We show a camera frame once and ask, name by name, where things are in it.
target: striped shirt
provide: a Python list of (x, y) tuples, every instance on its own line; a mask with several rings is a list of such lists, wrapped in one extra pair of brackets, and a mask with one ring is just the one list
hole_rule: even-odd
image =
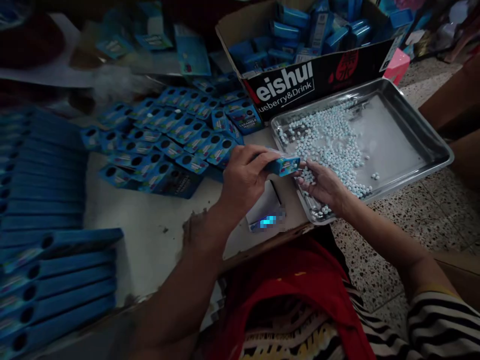
[[(458, 297), (438, 291), (416, 295), (407, 342), (365, 309), (357, 289), (344, 285), (377, 359), (480, 360), (480, 314)], [(343, 360), (345, 353), (331, 318), (295, 297), (279, 296), (252, 309), (240, 359)]]

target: person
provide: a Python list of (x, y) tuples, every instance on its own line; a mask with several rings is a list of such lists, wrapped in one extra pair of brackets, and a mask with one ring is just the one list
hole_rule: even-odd
[[(265, 165), (278, 157), (259, 145), (233, 149), (218, 202), (189, 222), (181, 259), (145, 304), (130, 359), (191, 357), (227, 238), (264, 191)], [(333, 171), (306, 165), (316, 183), (297, 172), (300, 187), (397, 269), (410, 302), (409, 342), (365, 309), (339, 249), (314, 239), (329, 228), (321, 226), (233, 270), (225, 313), (204, 359), (480, 359), (480, 314), (432, 256), (351, 194)]]

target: table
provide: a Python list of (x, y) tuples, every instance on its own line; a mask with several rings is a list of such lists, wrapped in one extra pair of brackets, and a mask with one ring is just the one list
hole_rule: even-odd
[[(247, 144), (276, 148), (271, 129), (245, 137)], [(183, 223), (192, 211), (208, 209), (219, 198), (222, 184), (204, 179), (191, 199), (117, 189), (102, 181), (97, 173), (107, 157), (91, 153), (86, 175), (87, 201), (84, 226), (87, 229), (122, 228), (124, 240), (117, 246), (117, 306), (128, 295), (141, 299), (165, 281), (180, 258)], [(243, 219), (228, 238), (223, 253), (223, 270), (284, 244), (313, 228), (289, 177), (270, 175), (280, 201), (285, 206), (285, 223), (264, 232), (251, 233)]]

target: metal tray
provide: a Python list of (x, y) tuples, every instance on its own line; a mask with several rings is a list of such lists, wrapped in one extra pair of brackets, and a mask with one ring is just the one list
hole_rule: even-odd
[[(356, 168), (357, 181), (373, 190), (362, 201), (380, 199), (404, 186), (424, 178), (451, 164), (454, 154), (425, 118), (405, 99), (388, 79), (379, 78), (332, 96), (322, 98), (295, 110), (275, 116), (270, 121), (276, 145), (292, 154), (296, 141), (285, 145), (279, 129), (288, 133), (289, 124), (320, 110), (354, 100), (351, 127), (357, 144), (370, 159)], [(305, 129), (295, 128), (295, 133)], [(318, 140), (324, 146), (324, 139)], [(379, 173), (380, 180), (371, 178)], [(308, 219), (315, 225), (332, 222), (335, 214), (323, 214), (322, 204), (297, 186), (297, 194)]]

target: cardboard box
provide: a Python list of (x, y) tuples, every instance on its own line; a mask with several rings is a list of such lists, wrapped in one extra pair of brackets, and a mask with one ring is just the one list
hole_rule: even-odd
[[(284, 5), (308, 12), (314, 0), (284, 0)], [(303, 63), (262, 73), (241, 75), (228, 48), (248, 39), (269, 34), (267, 24), (275, 18), (276, 1), (245, 6), (224, 16), (216, 33), (238, 78), (264, 122), (327, 95), (380, 78), (393, 57), (404, 33), (395, 39), (358, 49), (320, 56)], [(383, 29), (389, 18), (370, 1), (364, 1), (362, 14), (373, 31)]]

